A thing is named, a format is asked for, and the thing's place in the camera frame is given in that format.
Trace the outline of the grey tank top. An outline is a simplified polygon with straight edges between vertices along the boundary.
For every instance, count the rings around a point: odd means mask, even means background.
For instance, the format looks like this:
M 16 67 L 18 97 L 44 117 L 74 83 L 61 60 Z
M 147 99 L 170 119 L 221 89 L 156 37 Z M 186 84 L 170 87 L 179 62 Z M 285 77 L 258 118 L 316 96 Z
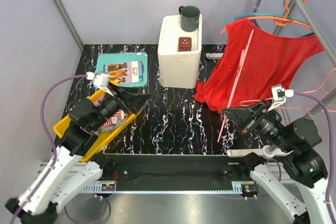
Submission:
M 107 126 L 107 127 L 101 127 L 98 131 L 99 132 L 112 133 L 116 128 L 122 126 L 125 123 L 125 121 L 126 121 L 126 119 L 118 120 L 118 121 L 116 121 L 116 124 L 113 124 L 113 125 Z

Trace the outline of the pink wire hanger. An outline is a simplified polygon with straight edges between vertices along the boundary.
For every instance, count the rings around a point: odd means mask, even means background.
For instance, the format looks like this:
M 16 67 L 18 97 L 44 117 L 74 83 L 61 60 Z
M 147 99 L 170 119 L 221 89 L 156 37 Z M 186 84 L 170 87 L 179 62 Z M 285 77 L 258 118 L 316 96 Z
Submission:
M 253 34 L 254 34 L 254 29 L 251 30 L 250 35 L 248 37 L 247 44 L 246 44 L 245 48 L 243 48 L 241 53 L 240 53 L 238 68 L 235 72 L 235 79 L 234 79 L 234 82 L 232 84 L 232 89 L 231 89 L 231 92 L 230 92 L 230 96 L 229 96 L 226 108 L 231 107 L 232 100 L 233 100 L 233 97 L 235 95 L 235 91 L 236 91 L 236 88 L 237 88 L 237 85 L 238 85 L 238 82 L 239 82 L 239 78 L 240 78 L 240 75 L 241 75 L 245 60 L 246 60 L 247 52 L 248 52 Z M 223 129 L 224 129 L 224 126 L 225 126 L 225 122 L 227 120 L 227 116 L 224 115 L 223 112 L 221 112 L 221 114 L 223 115 L 223 120 L 222 120 L 222 124 L 221 124 L 220 131 L 219 131 L 219 134 L 218 134 L 217 143 L 220 142 L 222 132 L 223 132 Z
M 305 91 L 303 93 L 305 94 L 309 94 L 309 93 L 315 93 L 315 92 L 321 92 L 324 94 L 328 94 L 328 92 L 326 92 L 326 90 L 323 89 L 325 83 L 327 82 L 327 80 L 330 78 L 330 76 L 335 72 L 335 68 L 333 68 L 332 70 L 330 70 L 327 74 L 327 76 L 324 78 L 324 80 L 321 82 L 320 86 L 314 90 L 310 90 L 310 91 Z M 242 107 L 247 107 L 248 105 L 251 105 L 252 102 L 258 102 L 259 100 L 245 100 L 245 101 L 241 101 L 239 103 L 240 106 Z M 280 109 L 286 109 L 286 110 L 308 110 L 305 108 L 294 108 L 294 107 L 285 107 L 285 106 L 280 106 Z

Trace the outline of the pink wire hanger front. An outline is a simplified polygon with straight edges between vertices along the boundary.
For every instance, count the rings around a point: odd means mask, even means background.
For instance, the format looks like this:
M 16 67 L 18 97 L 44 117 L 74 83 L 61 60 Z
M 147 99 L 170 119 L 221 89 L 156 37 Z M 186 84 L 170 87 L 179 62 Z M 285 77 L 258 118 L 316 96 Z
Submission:
M 323 89 L 325 83 L 327 82 L 327 80 L 330 78 L 330 76 L 335 72 L 335 68 L 333 68 L 332 70 L 330 70 L 327 74 L 327 76 L 324 78 L 324 80 L 321 82 L 320 86 L 314 90 L 310 90 L 310 91 L 305 91 L 303 93 L 305 94 L 309 94 L 309 93 L 315 93 L 315 92 L 321 92 L 324 94 L 328 94 L 328 92 L 326 92 L 326 90 Z M 259 100 L 245 100 L 245 101 L 241 101 L 239 103 L 240 106 L 242 107 L 247 107 L 248 105 L 251 105 L 252 102 L 258 102 Z M 305 108 L 294 108 L 294 107 L 285 107 L 285 106 L 280 106 L 280 109 L 286 109 L 286 110 L 308 110 Z

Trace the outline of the red white striped tank top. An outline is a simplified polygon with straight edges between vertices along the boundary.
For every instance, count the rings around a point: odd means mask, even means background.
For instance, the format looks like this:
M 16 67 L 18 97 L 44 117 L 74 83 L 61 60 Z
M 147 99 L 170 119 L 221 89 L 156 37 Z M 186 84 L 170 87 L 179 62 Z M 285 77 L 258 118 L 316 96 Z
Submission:
M 97 100 L 93 101 L 93 105 L 94 106 L 98 106 L 98 105 L 101 105 L 102 104 L 102 100 L 104 98 L 104 95 L 100 96 Z M 113 124 L 116 124 L 116 121 L 118 120 L 123 120 L 123 119 L 127 119 L 128 118 L 128 114 L 125 113 L 123 110 L 118 110 L 112 117 L 110 117 L 109 119 L 106 120 L 106 122 L 104 124 L 102 124 L 98 130 L 101 128 L 101 127 L 107 127 L 107 126 L 111 126 Z M 80 129 L 82 129 L 84 132 L 86 133 L 90 133 L 88 130 L 80 127 Z

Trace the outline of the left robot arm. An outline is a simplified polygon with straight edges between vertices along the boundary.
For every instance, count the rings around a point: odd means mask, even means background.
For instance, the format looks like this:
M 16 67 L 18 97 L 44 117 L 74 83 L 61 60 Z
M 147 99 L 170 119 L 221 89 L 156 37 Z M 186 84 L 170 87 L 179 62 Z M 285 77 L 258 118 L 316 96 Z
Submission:
M 87 185 L 113 175 L 112 165 L 91 151 L 99 138 L 98 131 L 118 111 L 137 115 L 150 95 L 140 93 L 138 88 L 112 83 L 96 94 L 95 100 L 83 98 L 74 103 L 66 117 L 68 124 L 56 125 L 62 136 L 54 144 L 54 155 L 47 166 L 21 196 L 5 204 L 21 223 L 54 223 L 58 214 Z

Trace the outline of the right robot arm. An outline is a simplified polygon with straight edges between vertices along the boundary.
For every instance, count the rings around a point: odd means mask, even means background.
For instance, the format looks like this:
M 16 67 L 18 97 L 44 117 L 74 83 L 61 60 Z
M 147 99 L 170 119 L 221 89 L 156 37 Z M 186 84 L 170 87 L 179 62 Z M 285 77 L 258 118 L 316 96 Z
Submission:
M 303 201 L 297 199 L 269 171 L 266 159 L 255 152 L 239 160 L 238 173 L 253 179 L 283 210 L 291 223 L 335 223 L 335 208 L 327 190 L 331 175 L 323 158 L 314 150 L 322 138 L 313 120 L 299 118 L 284 126 L 278 112 L 265 100 L 245 108 L 226 108 L 223 114 L 242 134 L 257 130 L 279 148 L 284 170 L 298 187 Z

